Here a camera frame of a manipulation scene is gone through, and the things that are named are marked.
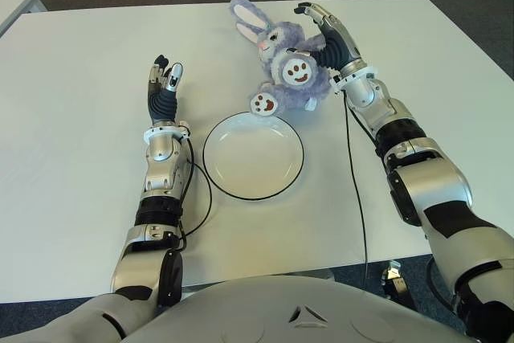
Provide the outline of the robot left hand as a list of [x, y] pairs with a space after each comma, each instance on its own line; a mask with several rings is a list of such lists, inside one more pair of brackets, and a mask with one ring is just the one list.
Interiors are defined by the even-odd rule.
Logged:
[[177, 113], [177, 87], [182, 77], [183, 66], [159, 55], [149, 72], [147, 105], [153, 124], [161, 121], [175, 121]]

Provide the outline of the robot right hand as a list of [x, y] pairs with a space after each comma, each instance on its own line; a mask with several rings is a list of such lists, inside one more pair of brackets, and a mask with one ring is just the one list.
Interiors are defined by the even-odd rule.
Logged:
[[325, 45], [317, 51], [288, 48], [286, 52], [290, 64], [316, 63], [319, 67], [340, 72], [342, 77], [354, 76], [354, 73], [367, 67], [351, 34], [336, 16], [314, 2], [300, 2], [294, 12], [312, 18], [324, 36]]

